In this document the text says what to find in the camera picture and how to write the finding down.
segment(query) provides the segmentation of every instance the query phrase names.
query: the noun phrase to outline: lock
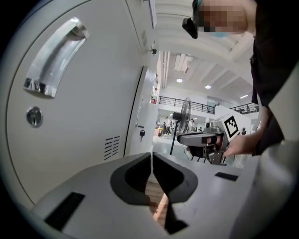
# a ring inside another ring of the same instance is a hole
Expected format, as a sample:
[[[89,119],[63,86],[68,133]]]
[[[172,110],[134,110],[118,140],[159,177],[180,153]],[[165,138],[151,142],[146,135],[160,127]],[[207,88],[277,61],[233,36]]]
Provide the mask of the lock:
[[[43,114],[37,106],[31,107],[27,110],[26,120],[33,128],[38,128],[43,121]]]
[[[139,133],[139,136],[140,136],[140,142],[142,141],[142,138],[144,137],[145,135],[145,131],[144,130],[141,130],[140,133]]]

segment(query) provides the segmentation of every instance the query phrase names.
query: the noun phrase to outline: black rectangle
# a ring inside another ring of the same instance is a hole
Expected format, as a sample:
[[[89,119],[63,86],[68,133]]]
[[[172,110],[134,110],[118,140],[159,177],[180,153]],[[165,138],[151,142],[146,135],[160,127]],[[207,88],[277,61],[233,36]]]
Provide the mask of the black rectangle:
[[[236,175],[226,174],[226,173],[221,173],[221,172],[216,173],[215,176],[222,177],[222,178],[225,178],[225,179],[228,179],[231,181],[236,181],[238,178],[238,176],[236,176]]]
[[[60,205],[44,220],[48,225],[61,231],[72,214],[78,208],[85,195],[72,192]]]

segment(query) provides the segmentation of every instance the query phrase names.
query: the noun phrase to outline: ventilation slot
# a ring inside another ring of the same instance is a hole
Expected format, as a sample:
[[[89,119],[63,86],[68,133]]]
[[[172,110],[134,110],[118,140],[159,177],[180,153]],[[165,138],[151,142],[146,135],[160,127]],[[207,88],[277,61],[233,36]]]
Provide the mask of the ventilation slot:
[[[120,136],[116,136],[105,140],[104,160],[118,153],[120,138]]]

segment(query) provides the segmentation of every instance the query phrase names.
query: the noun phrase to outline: standing fan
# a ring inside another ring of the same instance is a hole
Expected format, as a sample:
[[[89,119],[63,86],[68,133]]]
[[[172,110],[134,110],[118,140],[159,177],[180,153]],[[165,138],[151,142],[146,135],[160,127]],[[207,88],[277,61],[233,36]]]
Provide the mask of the standing fan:
[[[170,155],[172,154],[177,130],[180,134],[184,134],[187,131],[190,116],[191,116],[191,101],[189,98],[186,98],[183,102],[181,113],[174,112],[172,115],[172,118],[176,121],[176,126],[174,128]]]

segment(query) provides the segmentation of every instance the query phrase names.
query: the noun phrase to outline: black railing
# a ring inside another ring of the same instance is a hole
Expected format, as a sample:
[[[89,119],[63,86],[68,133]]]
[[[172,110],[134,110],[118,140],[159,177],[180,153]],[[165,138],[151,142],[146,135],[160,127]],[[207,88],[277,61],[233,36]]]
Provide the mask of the black railing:
[[[160,96],[160,99],[159,99],[159,104],[171,105],[171,106],[177,106],[177,107],[182,107],[183,102],[184,102],[183,99],[175,99],[175,98],[169,98],[169,97],[164,97],[164,96]],[[191,109],[210,113],[210,114],[215,114],[215,107],[209,106],[209,105],[203,105],[203,104],[196,103],[196,102],[191,102]]]
[[[245,105],[240,105],[237,107],[230,108],[231,110],[237,111],[241,114],[250,114],[254,112],[259,112],[259,106],[255,103],[249,103]]]

